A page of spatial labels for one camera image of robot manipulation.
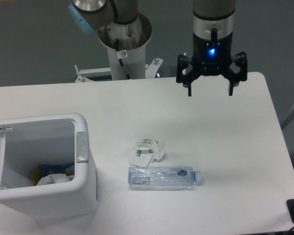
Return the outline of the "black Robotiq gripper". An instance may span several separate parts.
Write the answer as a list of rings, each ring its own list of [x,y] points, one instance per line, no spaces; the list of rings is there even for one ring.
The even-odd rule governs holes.
[[[229,96],[241,81],[247,81],[247,54],[231,56],[232,38],[232,33],[223,38],[213,33],[207,39],[193,35],[193,57],[180,54],[177,58],[176,82],[188,89],[188,96],[192,96],[192,83],[202,75],[221,74],[229,81]]]

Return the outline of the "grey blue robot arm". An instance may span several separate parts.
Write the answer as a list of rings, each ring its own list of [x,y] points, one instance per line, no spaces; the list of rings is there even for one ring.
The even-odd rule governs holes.
[[[201,76],[222,75],[232,92],[247,80],[246,53],[231,55],[235,7],[233,0],[193,1],[193,55],[178,56],[177,83],[191,90]],[[145,48],[152,27],[135,0],[74,0],[69,12],[82,31],[98,33],[114,80],[146,78]]]

